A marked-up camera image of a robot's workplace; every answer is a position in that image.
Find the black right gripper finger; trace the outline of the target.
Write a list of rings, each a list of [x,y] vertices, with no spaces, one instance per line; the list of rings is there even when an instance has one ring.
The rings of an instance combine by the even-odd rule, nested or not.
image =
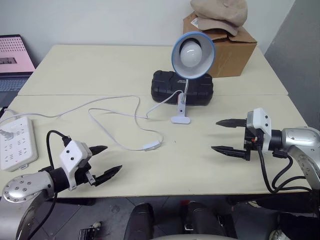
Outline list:
[[[237,127],[246,127],[247,120],[246,119],[237,119],[237,118],[230,118],[230,119],[223,119],[217,121],[216,125],[226,127],[226,128],[237,128]]]
[[[234,149],[230,146],[211,146],[211,148],[216,152],[229,157],[241,158],[246,161],[249,161],[251,159],[251,153],[247,150]]]

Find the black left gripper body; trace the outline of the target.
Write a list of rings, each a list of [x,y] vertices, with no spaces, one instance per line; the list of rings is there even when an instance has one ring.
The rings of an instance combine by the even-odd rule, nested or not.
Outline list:
[[[91,165],[84,160],[78,164],[78,168],[74,173],[76,186],[89,183],[91,186],[97,186],[97,181],[94,175],[90,173]]]

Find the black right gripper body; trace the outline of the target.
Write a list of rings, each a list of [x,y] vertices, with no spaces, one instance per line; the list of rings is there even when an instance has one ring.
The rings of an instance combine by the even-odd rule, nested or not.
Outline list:
[[[245,149],[245,155],[244,159],[246,161],[250,161],[251,159],[251,151],[257,151],[261,152],[263,148],[263,142],[264,142],[264,132],[258,128],[245,128],[244,132],[244,149]]]

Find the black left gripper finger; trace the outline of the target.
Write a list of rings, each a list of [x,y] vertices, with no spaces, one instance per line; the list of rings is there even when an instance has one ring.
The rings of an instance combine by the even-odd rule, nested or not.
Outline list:
[[[95,156],[100,154],[101,152],[107,150],[108,147],[105,145],[97,145],[97,146],[91,146],[89,147],[90,150],[90,156]]]
[[[105,171],[102,175],[96,177],[94,186],[97,187],[97,186],[107,182],[108,180],[113,178],[120,171],[121,168],[122,168],[122,165],[112,167],[112,168],[108,169],[107,171]]]

